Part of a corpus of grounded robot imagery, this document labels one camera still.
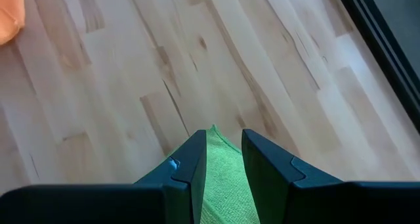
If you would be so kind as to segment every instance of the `wooden floor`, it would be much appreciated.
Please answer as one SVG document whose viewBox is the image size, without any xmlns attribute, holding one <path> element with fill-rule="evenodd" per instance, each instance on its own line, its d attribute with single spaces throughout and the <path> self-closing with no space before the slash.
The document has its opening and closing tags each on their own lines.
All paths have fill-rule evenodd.
<svg viewBox="0 0 420 224">
<path fill-rule="evenodd" d="M 339 0 L 25 4 L 0 48 L 0 193 L 133 182 L 214 123 L 341 179 L 420 179 L 420 136 Z"/>
</svg>

